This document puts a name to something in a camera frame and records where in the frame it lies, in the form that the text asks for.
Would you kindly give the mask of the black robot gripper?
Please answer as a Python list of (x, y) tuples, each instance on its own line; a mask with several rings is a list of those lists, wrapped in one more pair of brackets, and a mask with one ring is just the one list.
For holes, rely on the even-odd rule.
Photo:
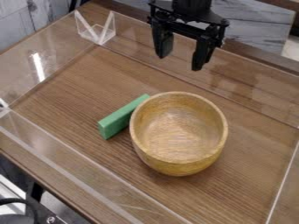
[(174, 33), (196, 40), (191, 70), (202, 70), (211, 60), (215, 46), (223, 44), (230, 21), (211, 10), (213, 0), (150, 0), (148, 24), (152, 27), (154, 48), (160, 59), (174, 49)]

